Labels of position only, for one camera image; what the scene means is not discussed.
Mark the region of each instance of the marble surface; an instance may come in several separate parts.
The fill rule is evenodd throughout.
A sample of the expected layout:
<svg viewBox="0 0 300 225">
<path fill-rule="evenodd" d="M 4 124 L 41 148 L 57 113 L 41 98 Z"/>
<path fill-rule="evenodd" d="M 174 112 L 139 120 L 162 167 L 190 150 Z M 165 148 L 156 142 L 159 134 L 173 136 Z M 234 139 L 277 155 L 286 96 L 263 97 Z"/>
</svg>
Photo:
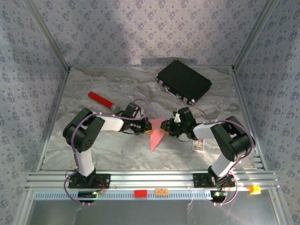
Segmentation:
<svg viewBox="0 0 300 225">
<path fill-rule="evenodd" d="M 164 91 L 155 77 L 161 67 L 86 68 L 71 69 L 61 99 L 59 112 L 48 143 L 43 170 L 74 169 L 71 147 L 62 136 L 65 126 L 84 107 L 94 112 L 110 110 L 88 97 L 93 91 L 125 109 L 130 101 L 146 98 L 150 101 L 149 118 L 173 116 L 173 111 L 186 106 L 179 99 Z M 239 102 L 228 71 L 194 67 L 194 70 L 212 82 L 211 89 L 195 104 L 211 120 L 235 116 L 241 123 Z M 197 122 L 207 119 L 192 110 Z M 192 141 L 180 142 L 165 135 L 154 152 L 150 151 L 150 135 L 127 135 L 119 132 L 101 132 L 92 146 L 93 162 L 98 170 L 128 169 L 207 169 L 219 156 L 215 140 L 205 140 L 204 152 L 192 151 Z M 254 168 L 251 157 L 238 165 Z"/>
</svg>

